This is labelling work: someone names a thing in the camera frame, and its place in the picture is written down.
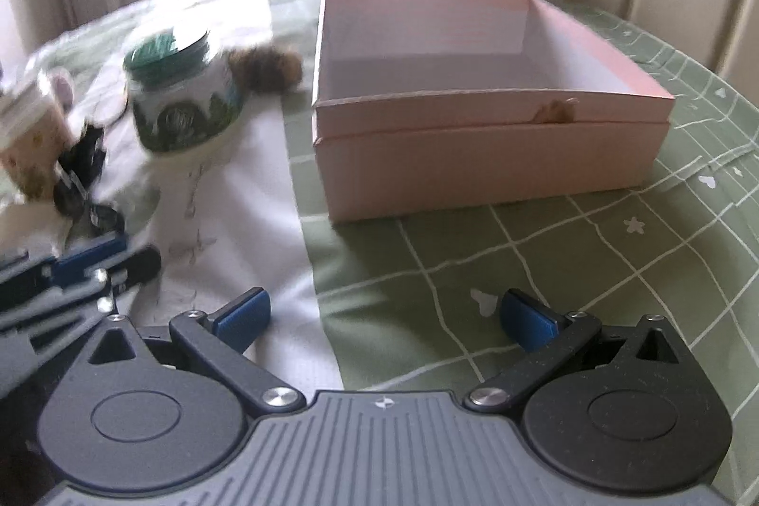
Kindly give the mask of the white paper sheet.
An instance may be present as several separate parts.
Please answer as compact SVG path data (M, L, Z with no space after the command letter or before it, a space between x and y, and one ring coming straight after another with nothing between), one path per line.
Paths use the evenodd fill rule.
M226 45L276 41L314 53L320 0L141 0L54 38L23 62L25 73L65 68L76 85L69 117L106 120L99 198L122 209L136 243L157 245L162 276L120 304L157 325L181 311L213 311L251 286L265 288L273 322L251 357L306 393L343 380L324 331L298 213L293 168L306 162L310 91L253 95L241 116L200 147L152 156L125 112L123 54L142 38L197 20Z

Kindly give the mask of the pink cardboard box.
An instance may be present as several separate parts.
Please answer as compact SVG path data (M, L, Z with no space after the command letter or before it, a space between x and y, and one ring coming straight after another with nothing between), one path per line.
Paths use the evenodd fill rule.
M544 0L322 0L315 159L336 222L637 186L674 99Z

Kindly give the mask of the white paper cup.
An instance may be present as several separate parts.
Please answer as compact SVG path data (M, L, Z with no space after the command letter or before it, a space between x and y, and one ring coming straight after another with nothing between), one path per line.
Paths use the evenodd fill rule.
M29 74L1 91L1 168L28 200L53 197L56 161L74 145L65 118L74 99L62 68Z

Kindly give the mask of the green checked tablecloth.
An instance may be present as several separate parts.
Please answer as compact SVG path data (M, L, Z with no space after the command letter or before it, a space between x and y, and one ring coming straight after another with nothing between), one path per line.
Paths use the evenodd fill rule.
M640 187L334 226L310 143L292 171L320 319L343 384L327 411L269 421L183 505L569 505L519 473L500 419L445 419L520 361L497 299L525 290L607 323L667 317L733 423L712 494L758 499L758 112L688 56L602 10L574 17L676 98Z

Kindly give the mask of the green lid glass jar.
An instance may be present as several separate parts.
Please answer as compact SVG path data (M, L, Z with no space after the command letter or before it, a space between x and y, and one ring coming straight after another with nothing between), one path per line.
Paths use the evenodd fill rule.
M201 24L181 24L143 38L122 63L141 145L152 153L198 147L242 112L225 51Z

